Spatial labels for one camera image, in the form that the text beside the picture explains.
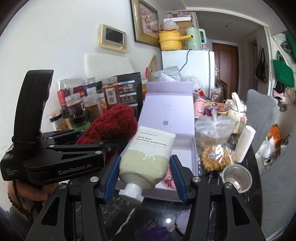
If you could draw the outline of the person's left hand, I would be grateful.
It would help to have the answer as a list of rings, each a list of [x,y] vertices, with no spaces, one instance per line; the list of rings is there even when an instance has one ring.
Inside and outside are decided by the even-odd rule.
[[[45,185],[41,189],[38,189],[19,181],[9,181],[9,200],[15,211],[19,215],[25,217],[25,211],[29,211],[30,209],[26,204],[26,200],[41,202],[42,206],[44,206],[58,185],[59,183],[54,183]]]

